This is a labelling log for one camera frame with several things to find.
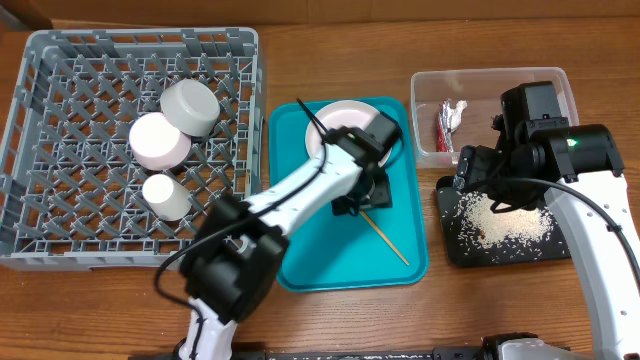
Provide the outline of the wooden chopstick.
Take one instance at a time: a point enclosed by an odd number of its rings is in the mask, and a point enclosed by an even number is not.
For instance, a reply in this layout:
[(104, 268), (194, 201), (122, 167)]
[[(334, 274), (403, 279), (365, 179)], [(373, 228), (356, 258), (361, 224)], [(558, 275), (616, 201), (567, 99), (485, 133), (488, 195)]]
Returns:
[(410, 266), (409, 261), (399, 251), (395, 244), (387, 237), (387, 235), (380, 229), (380, 227), (366, 214), (364, 211), (360, 211), (360, 215), (365, 219), (369, 226), (379, 235), (379, 237), (386, 243), (386, 245), (398, 256), (398, 258), (406, 265)]

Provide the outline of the red snack wrapper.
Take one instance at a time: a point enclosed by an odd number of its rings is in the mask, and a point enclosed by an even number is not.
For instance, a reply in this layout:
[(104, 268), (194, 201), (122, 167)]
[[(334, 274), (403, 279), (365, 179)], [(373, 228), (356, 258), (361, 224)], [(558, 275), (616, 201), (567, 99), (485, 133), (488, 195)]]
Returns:
[(444, 100), (439, 107), (437, 116), (438, 123), (438, 152), (453, 152), (453, 133), (462, 123), (462, 114), (467, 108), (465, 100), (459, 100), (455, 104), (451, 99)]

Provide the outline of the white rice pile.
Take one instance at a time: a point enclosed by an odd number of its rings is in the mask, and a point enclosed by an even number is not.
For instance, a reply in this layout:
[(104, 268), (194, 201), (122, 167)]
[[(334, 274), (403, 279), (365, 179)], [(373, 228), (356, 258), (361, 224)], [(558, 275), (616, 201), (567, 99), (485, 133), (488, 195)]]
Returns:
[(464, 257), (487, 256), (497, 264), (506, 260), (538, 260), (541, 246), (551, 239), (555, 219), (543, 208), (494, 213), (494, 201), (486, 194), (471, 192), (462, 196), (453, 216), (456, 228), (453, 244)]

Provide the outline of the large white plate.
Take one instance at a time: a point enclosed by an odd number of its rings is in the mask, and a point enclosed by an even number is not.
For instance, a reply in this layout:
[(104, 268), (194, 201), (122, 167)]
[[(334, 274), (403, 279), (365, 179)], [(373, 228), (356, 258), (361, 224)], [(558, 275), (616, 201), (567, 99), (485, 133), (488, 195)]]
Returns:
[[(365, 129), (379, 114), (376, 108), (364, 102), (340, 100), (322, 107), (315, 116), (327, 130), (342, 126)], [(309, 157), (321, 149), (320, 136), (313, 124), (307, 126), (305, 146)]]

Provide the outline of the grey-green bowl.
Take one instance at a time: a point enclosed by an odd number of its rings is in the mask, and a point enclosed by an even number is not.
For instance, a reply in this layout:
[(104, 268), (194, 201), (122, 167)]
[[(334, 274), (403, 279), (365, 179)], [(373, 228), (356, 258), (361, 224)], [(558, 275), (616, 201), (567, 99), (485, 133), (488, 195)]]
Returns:
[(168, 122), (191, 137), (206, 137), (220, 115), (218, 99), (203, 83), (183, 79), (160, 97), (161, 111)]

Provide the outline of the small white cup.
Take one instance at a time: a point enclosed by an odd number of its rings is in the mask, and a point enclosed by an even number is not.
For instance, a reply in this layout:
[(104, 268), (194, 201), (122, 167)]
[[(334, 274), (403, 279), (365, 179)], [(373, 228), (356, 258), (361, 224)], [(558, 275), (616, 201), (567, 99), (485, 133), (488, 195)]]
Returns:
[(191, 209), (190, 192), (164, 174), (148, 177), (142, 186), (142, 196), (156, 216), (164, 221), (180, 220)]

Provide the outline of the small pink-white bowl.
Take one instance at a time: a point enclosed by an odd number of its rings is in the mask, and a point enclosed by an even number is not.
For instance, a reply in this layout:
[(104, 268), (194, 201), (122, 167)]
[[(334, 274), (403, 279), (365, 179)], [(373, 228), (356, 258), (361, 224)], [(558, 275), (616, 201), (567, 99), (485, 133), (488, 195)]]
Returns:
[(161, 112), (148, 113), (135, 120), (128, 140), (135, 160), (154, 171), (180, 165), (191, 148), (191, 138), (171, 125)]

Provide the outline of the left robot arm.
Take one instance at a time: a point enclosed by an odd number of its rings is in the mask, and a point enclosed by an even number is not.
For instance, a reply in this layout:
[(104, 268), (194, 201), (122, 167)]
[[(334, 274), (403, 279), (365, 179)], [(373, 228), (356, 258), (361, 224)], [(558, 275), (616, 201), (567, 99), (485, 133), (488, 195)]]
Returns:
[(322, 207), (343, 215), (360, 204), (390, 206), (380, 163), (401, 138), (385, 113), (364, 128), (327, 129), (322, 151), (276, 185), (244, 200), (216, 200), (179, 267), (193, 310), (175, 357), (230, 358), (237, 325), (271, 289), (291, 235)]

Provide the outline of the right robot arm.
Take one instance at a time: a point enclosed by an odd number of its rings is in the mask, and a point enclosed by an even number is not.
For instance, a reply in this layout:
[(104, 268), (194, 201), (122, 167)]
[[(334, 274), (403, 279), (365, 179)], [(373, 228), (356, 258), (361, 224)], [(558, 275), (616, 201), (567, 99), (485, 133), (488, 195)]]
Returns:
[(594, 358), (638, 358), (639, 237), (613, 135), (600, 124), (570, 125), (549, 81), (506, 91), (501, 107), (495, 147), (463, 147), (453, 188), (486, 194), (494, 213), (544, 201), (580, 280)]

